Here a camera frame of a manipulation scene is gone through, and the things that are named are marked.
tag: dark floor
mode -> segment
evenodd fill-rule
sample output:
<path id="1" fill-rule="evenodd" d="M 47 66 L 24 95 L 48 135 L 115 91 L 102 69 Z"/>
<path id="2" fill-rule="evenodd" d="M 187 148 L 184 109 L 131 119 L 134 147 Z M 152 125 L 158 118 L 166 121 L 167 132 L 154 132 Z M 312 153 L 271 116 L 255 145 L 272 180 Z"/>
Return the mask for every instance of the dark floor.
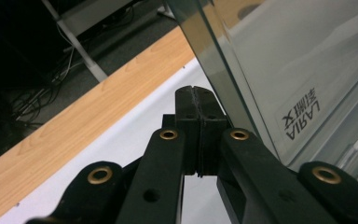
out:
<path id="1" fill-rule="evenodd" d="M 177 26 L 176 21 L 157 13 L 157 9 L 161 5 L 160 0 L 141 1 L 133 8 L 129 8 L 119 22 L 109 25 L 101 32 L 94 32 L 90 35 L 92 39 L 86 41 L 84 46 L 107 75 L 114 73 Z M 62 63 L 61 70 L 66 71 L 68 63 L 69 57 Z M 42 96 L 39 95 L 28 109 L 29 115 L 21 116 L 19 122 L 16 121 L 17 126 L 23 124 L 24 127 L 26 126 L 25 128 L 13 130 L 9 125 L 6 133 L 0 132 L 0 142 L 2 142 L 0 154 L 98 84 L 76 52 L 70 66 L 73 68 L 69 70 L 63 82 L 53 90 L 46 91 Z M 14 90 L 10 92 L 8 98 L 17 100 L 16 102 L 23 102 L 25 98 L 21 99 L 21 97 L 26 97 L 26 95 L 22 96 L 22 94 L 24 94 L 24 90 Z M 6 141 L 2 141 L 2 138 L 8 138 L 10 141 L 6 143 Z"/>

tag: brass screw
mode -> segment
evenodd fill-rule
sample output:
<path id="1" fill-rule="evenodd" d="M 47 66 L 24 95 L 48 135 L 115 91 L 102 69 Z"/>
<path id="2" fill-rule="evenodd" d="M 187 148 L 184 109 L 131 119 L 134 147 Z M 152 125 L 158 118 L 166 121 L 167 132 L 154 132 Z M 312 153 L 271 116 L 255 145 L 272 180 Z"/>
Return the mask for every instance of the brass screw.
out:
<path id="1" fill-rule="evenodd" d="M 323 167 L 323 166 L 314 167 L 312 169 L 312 174 L 316 176 L 316 178 L 327 184 L 341 183 L 341 176 L 339 176 L 334 170 L 327 167 Z"/>
<path id="2" fill-rule="evenodd" d="M 165 140 L 173 140 L 178 137 L 178 132 L 174 130 L 164 130 L 159 134 L 159 137 Z"/>
<path id="3" fill-rule="evenodd" d="M 100 173 L 103 176 L 98 177 L 96 175 L 97 173 Z M 93 171 L 91 171 L 89 173 L 89 175 L 87 176 L 87 179 L 88 179 L 89 183 L 91 183 L 93 185 L 99 185 L 99 184 L 103 184 L 104 182 L 108 181 L 112 177 L 112 175 L 113 175 L 113 172 L 109 166 L 101 166 L 101 167 L 97 167 Z"/>
<path id="4" fill-rule="evenodd" d="M 231 137 L 236 139 L 236 140 L 240 140 L 240 141 L 243 141 L 243 140 L 246 140 L 249 138 L 249 134 L 246 133 L 246 132 L 243 132 L 243 131 L 232 131 L 230 133 Z"/>

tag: wooden board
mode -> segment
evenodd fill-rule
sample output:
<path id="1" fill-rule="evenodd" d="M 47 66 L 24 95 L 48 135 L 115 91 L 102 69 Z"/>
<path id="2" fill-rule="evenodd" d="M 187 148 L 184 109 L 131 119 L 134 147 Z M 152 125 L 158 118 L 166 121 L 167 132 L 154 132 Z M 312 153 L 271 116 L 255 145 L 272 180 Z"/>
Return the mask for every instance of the wooden board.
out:
<path id="1" fill-rule="evenodd" d="M 0 157 L 0 216 L 193 58 L 175 28 Z"/>

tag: glass panel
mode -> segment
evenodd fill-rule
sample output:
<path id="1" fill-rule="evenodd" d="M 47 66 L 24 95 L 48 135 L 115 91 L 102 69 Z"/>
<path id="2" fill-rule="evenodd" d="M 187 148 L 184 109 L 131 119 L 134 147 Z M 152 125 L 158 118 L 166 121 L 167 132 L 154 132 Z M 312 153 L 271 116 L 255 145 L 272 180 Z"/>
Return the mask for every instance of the glass panel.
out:
<path id="1" fill-rule="evenodd" d="M 168 2 L 234 126 L 358 175 L 358 1 Z"/>

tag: wood grain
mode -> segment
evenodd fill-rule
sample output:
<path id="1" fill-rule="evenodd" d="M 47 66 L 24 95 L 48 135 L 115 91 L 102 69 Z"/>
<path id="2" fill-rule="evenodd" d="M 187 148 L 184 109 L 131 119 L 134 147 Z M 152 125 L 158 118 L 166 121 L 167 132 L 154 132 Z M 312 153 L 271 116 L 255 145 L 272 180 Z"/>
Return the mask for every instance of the wood grain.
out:
<path id="1" fill-rule="evenodd" d="M 192 58 L 175 28 L 0 157 L 0 216 Z"/>

